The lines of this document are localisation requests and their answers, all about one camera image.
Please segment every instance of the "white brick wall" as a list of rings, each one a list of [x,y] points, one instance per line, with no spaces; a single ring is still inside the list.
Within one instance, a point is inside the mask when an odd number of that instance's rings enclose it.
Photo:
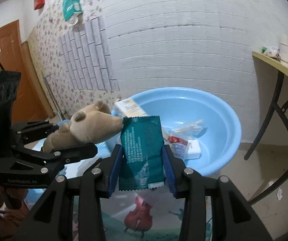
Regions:
[[[251,52],[288,35],[286,0],[102,1],[123,97],[164,86],[211,92],[236,111],[242,141],[253,141],[261,92]]]

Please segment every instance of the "gray brick pattern wallpaper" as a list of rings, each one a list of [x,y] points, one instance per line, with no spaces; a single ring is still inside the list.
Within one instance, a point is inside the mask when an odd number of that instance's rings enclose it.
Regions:
[[[102,16],[87,21],[61,36],[58,46],[72,88],[119,91],[111,66]]]

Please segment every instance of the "teal bag hanging on wall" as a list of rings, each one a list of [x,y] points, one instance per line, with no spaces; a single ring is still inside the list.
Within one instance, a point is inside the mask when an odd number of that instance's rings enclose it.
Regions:
[[[63,14],[65,21],[70,19],[70,24],[75,25],[78,22],[78,15],[83,11],[79,0],[63,0]]]

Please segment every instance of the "red box on wall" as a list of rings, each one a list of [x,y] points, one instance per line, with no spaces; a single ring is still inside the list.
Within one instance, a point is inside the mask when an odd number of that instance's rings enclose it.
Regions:
[[[45,5],[45,0],[34,0],[34,10],[40,9]]]

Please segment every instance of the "yellow table edge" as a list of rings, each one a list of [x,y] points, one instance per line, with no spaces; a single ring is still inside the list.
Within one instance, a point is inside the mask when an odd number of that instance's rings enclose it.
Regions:
[[[274,68],[278,69],[280,72],[288,76],[288,68],[283,66],[279,61],[257,52],[252,52],[252,56],[268,63],[269,65],[273,66]]]

